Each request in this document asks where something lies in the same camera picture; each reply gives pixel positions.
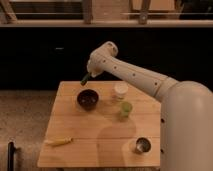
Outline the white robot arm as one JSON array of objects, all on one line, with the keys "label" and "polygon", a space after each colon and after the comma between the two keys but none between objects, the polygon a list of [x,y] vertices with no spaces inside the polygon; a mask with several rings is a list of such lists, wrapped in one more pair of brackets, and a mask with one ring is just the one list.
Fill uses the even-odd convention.
[{"label": "white robot arm", "polygon": [[87,71],[108,72],[161,103],[160,170],[213,171],[213,91],[117,58],[107,41],[90,53]]}]

